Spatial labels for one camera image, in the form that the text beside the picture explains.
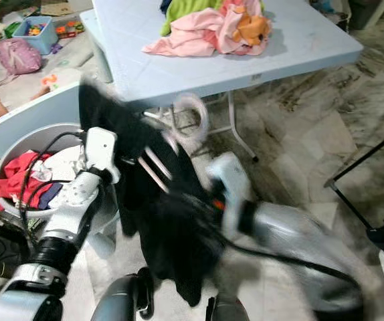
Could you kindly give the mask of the black garment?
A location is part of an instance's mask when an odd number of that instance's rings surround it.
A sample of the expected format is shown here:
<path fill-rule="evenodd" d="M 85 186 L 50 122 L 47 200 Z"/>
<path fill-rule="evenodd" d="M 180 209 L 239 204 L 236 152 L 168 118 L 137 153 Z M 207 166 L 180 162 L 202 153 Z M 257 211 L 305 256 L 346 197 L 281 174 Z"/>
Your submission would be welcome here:
<path fill-rule="evenodd" d="M 207 214 L 190 205 L 192 199 L 210 204 L 211 196 L 188 153 L 97 86 L 79 86 L 78 103 L 82 128 L 116 134 L 113 162 L 121 177 L 114 188 L 122 232 L 139 237 L 154 276 L 173 281 L 184 302 L 198 305 L 223 246 L 205 229 Z"/>

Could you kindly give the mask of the pink metal clothes hanger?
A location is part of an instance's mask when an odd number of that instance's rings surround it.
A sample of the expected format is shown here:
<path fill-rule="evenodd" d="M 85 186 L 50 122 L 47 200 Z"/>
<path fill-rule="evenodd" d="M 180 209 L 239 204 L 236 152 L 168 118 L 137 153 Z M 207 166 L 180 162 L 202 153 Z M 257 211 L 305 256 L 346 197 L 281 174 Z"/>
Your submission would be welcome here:
<path fill-rule="evenodd" d="M 182 183 L 182 175 L 192 174 L 190 180 L 200 186 L 195 169 L 191 165 L 187 147 L 201 147 L 211 132 L 207 103 L 195 94 L 179 94 L 171 104 L 144 111 L 145 122 L 155 126 L 155 143 L 145 146 L 137 165 L 145 171 L 162 193 L 170 193 L 171 187 Z"/>

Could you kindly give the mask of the red garment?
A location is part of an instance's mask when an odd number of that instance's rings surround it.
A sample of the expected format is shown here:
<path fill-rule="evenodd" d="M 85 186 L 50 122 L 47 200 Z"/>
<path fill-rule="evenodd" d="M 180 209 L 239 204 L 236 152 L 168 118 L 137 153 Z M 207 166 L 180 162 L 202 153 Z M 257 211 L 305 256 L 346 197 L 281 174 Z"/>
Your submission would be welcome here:
<path fill-rule="evenodd" d="M 29 178 L 27 186 L 23 189 L 23 178 L 26 175 L 27 169 L 33 159 L 38 156 L 38 153 L 30 150 L 25 152 L 17 158 L 13 158 L 3 166 L 3 174 L 5 177 L 0 179 L 0 198 L 8 199 L 8 201 L 29 201 L 29 208 L 38 210 L 37 206 L 39 199 L 34 199 L 34 196 L 38 196 L 41 192 L 44 192 L 44 186 L 38 189 L 42 181 Z"/>

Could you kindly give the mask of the grey round laundry basket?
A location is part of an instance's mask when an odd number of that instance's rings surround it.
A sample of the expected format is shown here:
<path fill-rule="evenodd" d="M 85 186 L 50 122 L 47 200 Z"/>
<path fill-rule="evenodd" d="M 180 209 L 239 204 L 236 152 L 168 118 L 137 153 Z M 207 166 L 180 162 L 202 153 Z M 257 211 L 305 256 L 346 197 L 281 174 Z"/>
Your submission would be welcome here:
<path fill-rule="evenodd" d="M 0 159 L 0 179 L 5 177 L 3 174 L 3 166 L 7 165 L 13 158 L 17 158 L 25 152 L 33 150 L 38 153 L 35 159 L 30 163 L 26 175 L 23 178 L 23 189 L 27 186 L 27 181 L 31 178 L 34 165 L 38 161 L 45 161 L 48 156 L 64 150 L 72 146 L 83 146 L 83 153 L 81 156 L 84 162 L 83 169 L 80 169 L 76 175 L 82 173 L 86 169 L 85 165 L 85 142 L 83 141 L 84 132 L 76 124 L 55 124 L 44 126 L 36 131 L 26 134 L 25 137 L 15 143 L 15 146 L 9 148 Z M 8 199 L 0 198 L 0 205 L 3 210 L 0 211 L 0 217 L 5 216 L 11 220 L 15 225 L 23 227 L 25 223 L 29 226 L 41 221 L 48 220 L 53 214 L 58 212 L 64 205 L 69 202 L 81 203 L 83 201 L 91 201 L 94 198 L 95 192 L 84 192 L 82 189 L 77 189 L 72 186 L 72 181 L 43 181 L 38 189 L 50 183 L 65 183 L 63 189 L 52 199 L 51 208 L 46 210 L 35 210 L 29 208 L 29 201 L 8 201 Z"/>

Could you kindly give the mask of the pink backpack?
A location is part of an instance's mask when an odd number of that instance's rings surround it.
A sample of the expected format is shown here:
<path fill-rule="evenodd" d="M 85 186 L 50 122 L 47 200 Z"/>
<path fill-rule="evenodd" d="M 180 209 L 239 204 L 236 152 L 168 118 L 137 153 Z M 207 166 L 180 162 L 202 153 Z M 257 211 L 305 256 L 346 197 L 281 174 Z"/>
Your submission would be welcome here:
<path fill-rule="evenodd" d="M 0 41 L 0 64 L 9 76 L 32 74 L 42 67 L 38 49 L 24 39 L 3 39 Z"/>

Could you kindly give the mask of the white floor mat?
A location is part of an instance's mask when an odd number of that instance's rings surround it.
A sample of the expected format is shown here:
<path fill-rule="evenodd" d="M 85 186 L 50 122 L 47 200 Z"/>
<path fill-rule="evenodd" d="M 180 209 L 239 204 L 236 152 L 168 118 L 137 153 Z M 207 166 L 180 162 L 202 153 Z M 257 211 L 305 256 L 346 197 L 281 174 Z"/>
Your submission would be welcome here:
<path fill-rule="evenodd" d="M 36 80 L 28 80 L 24 89 L 15 90 L 13 105 L 18 107 L 24 103 L 51 94 L 66 86 L 81 82 L 83 73 L 78 68 L 54 68 L 39 76 Z"/>

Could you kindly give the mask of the blue toy bin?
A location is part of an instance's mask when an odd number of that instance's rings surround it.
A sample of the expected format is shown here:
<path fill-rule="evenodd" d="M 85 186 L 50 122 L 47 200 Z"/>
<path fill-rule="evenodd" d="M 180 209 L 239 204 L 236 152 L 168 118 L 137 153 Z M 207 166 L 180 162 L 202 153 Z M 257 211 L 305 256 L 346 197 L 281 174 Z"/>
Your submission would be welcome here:
<path fill-rule="evenodd" d="M 48 16 L 26 17 L 11 36 L 26 40 L 42 56 L 51 54 L 52 46 L 58 42 L 54 22 Z"/>

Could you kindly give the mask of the colourful toy set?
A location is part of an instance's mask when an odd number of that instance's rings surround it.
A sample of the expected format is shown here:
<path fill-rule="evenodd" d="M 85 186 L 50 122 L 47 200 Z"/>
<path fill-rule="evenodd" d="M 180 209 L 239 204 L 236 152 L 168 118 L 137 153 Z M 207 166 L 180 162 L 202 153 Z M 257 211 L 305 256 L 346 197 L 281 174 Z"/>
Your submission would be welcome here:
<path fill-rule="evenodd" d="M 85 32 L 85 27 L 81 21 L 67 21 L 56 23 L 56 34 L 60 39 L 71 39 Z"/>

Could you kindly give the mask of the light blue plastic stool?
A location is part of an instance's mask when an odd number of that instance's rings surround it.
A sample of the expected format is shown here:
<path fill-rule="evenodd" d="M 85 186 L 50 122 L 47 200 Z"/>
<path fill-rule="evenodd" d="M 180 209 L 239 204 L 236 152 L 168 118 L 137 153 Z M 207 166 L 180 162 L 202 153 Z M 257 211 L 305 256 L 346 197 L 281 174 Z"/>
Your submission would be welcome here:
<path fill-rule="evenodd" d="M 85 10 L 80 13 L 80 18 L 92 43 L 94 61 L 98 67 L 98 79 L 106 84 L 111 84 L 114 80 L 112 72 L 110 72 L 106 54 L 104 54 L 104 48 L 102 46 L 104 37 L 96 13 L 93 9 Z"/>

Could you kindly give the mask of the robot left leg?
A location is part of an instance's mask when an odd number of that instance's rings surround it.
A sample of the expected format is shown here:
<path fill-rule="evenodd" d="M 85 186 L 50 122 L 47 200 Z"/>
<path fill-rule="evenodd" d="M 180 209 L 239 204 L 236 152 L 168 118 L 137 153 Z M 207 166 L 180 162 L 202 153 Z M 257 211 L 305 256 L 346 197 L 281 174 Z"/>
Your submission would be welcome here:
<path fill-rule="evenodd" d="M 122 276 L 104 292 L 90 321 L 147 321 L 153 317 L 154 292 L 149 267 Z"/>

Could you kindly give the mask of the robot leg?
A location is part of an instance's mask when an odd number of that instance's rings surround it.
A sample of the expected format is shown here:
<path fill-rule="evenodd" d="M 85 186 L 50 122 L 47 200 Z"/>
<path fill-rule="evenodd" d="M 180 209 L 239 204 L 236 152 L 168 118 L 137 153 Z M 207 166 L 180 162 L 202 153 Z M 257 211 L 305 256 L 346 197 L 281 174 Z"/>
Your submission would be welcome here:
<path fill-rule="evenodd" d="M 122 276 L 104 292 L 90 321 L 147 321 L 153 317 L 154 292 L 149 267 Z"/>
<path fill-rule="evenodd" d="M 208 300 L 205 321 L 250 321 L 250 319 L 238 297 L 217 294 Z"/>

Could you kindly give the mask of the green garment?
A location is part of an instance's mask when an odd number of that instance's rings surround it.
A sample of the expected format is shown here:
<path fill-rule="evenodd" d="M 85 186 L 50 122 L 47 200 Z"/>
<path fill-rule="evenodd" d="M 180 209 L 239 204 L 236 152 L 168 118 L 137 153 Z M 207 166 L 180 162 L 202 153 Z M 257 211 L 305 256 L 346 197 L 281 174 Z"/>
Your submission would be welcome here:
<path fill-rule="evenodd" d="M 161 36 L 167 36 L 171 32 L 171 22 L 176 19 L 207 8 L 219 9 L 222 2 L 223 0 L 161 0 L 159 10 L 165 16 Z"/>

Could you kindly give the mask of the robot right leg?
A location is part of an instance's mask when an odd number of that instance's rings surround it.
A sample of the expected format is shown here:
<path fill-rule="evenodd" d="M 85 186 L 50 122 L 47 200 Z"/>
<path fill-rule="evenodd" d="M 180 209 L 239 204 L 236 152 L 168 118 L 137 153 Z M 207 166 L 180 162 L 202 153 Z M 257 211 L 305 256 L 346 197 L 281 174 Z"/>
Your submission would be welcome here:
<path fill-rule="evenodd" d="M 217 294 L 208 300 L 205 321 L 250 321 L 250 319 L 238 297 Z"/>

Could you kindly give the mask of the orange plush toy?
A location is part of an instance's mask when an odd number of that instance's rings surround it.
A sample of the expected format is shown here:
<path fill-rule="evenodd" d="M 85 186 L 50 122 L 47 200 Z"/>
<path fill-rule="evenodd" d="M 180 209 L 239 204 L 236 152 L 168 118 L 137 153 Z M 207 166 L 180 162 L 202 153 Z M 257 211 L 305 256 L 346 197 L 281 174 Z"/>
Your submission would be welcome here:
<path fill-rule="evenodd" d="M 237 6 L 232 9 L 232 12 L 239 15 L 237 27 L 232 34 L 233 41 L 244 41 L 246 45 L 254 46 L 261 45 L 263 40 L 268 39 L 271 31 L 268 18 L 261 15 L 248 15 L 244 6 Z"/>

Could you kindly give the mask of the black metal rack frame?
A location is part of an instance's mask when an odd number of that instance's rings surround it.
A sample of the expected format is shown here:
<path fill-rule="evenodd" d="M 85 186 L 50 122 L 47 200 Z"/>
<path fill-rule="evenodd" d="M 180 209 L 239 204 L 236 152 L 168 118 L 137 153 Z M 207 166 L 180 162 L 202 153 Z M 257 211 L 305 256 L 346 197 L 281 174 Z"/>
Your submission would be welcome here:
<path fill-rule="evenodd" d="M 346 169 L 343 169 L 338 174 L 333 175 L 332 178 L 330 178 L 324 186 L 327 187 L 327 189 L 330 189 L 333 191 L 333 193 L 336 193 L 336 196 L 342 201 L 347 208 L 350 210 L 350 212 L 364 225 L 366 230 L 372 231 L 375 228 L 369 223 L 366 217 L 361 214 L 360 211 L 355 208 L 355 206 L 350 202 L 350 199 L 338 188 L 337 183 L 338 180 L 343 178 L 346 174 L 349 174 L 351 171 L 353 171 L 355 168 L 357 168 L 361 163 L 366 162 L 367 159 L 371 158 L 373 155 L 375 155 L 379 150 L 381 150 L 384 147 L 384 140 L 381 141 L 381 143 L 376 144 L 373 148 L 371 148 L 368 152 L 363 154 L 360 158 L 355 160 L 355 162 L 351 163 L 349 166 L 346 167 Z"/>

